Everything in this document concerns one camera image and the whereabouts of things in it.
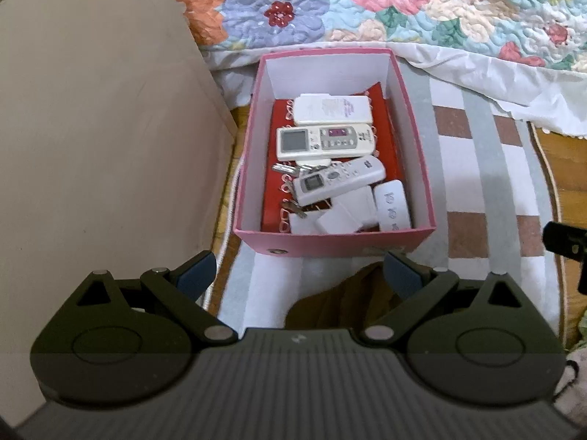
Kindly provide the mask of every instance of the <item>purple flower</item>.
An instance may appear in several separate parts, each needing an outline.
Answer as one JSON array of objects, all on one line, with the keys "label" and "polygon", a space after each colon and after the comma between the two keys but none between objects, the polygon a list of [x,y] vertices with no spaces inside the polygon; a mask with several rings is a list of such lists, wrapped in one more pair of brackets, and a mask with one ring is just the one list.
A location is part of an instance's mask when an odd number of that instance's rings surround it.
[{"label": "purple flower", "polygon": [[226,0],[224,29],[247,48],[312,43],[324,35],[325,0]]}]

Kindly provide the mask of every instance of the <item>red flower center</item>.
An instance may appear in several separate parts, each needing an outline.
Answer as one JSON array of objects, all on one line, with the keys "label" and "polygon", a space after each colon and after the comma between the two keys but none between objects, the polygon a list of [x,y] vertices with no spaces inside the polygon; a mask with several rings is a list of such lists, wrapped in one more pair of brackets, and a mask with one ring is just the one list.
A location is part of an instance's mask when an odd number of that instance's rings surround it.
[{"label": "red flower center", "polygon": [[285,28],[294,19],[294,7],[288,1],[274,1],[263,15],[269,18],[270,26]]},{"label": "red flower center", "polygon": [[569,37],[569,31],[564,26],[555,23],[544,30],[547,32],[548,37],[555,46],[562,43],[566,44],[566,39]]}]

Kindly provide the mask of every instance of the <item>bedspread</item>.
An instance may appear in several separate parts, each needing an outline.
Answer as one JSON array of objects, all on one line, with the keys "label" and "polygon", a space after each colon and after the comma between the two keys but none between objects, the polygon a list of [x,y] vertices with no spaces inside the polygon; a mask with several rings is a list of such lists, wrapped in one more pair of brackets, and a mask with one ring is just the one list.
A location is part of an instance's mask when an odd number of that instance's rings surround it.
[{"label": "bedspread", "polygon": [[587,72],[587,0],[178,1],[211,70],[299,44],[413,41]]}]

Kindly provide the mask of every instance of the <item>white sheet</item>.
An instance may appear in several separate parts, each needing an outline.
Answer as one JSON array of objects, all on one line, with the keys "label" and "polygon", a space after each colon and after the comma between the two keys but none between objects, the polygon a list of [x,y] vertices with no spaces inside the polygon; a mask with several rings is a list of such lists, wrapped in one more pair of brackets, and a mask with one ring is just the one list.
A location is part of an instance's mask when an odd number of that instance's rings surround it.
[{"label": "white sheet", "polygon": [[[389,47],[395,54],[424,69],[436,78],[472,89],[494,99],[514,119],[532,121],[536,126],[565,135],[587,136],[587,74],[556,71],[503,61],[460,49],[418,43],[315,43],[296,45],[290,50],[309,47],[341,46]],[[219,72],[227,65],[222,52],[205,52],[208,67],[221,85],[229,107],[250,101],[251,72],[238,69],[266,53],[250,49],[231,57],[236,70]]]}]

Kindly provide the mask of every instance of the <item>checkered rug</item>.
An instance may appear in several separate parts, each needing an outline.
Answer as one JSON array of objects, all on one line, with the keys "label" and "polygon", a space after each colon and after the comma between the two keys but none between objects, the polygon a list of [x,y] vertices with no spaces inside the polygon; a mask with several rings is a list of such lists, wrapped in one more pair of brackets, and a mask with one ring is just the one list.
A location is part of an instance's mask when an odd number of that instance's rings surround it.
[{"label": "checkered rug", "polygon": [[[544,251],[553,209],[532,130],[472,91],[407,63],[401,72],[418,122],[433,194],[436,231],[409,256],[465,279],[508,272],[553,330],[560,321],[559,270]],[[329,289],[377,257],[279,258],[240,245],[219,318],[282,327],[291,305]]]}]

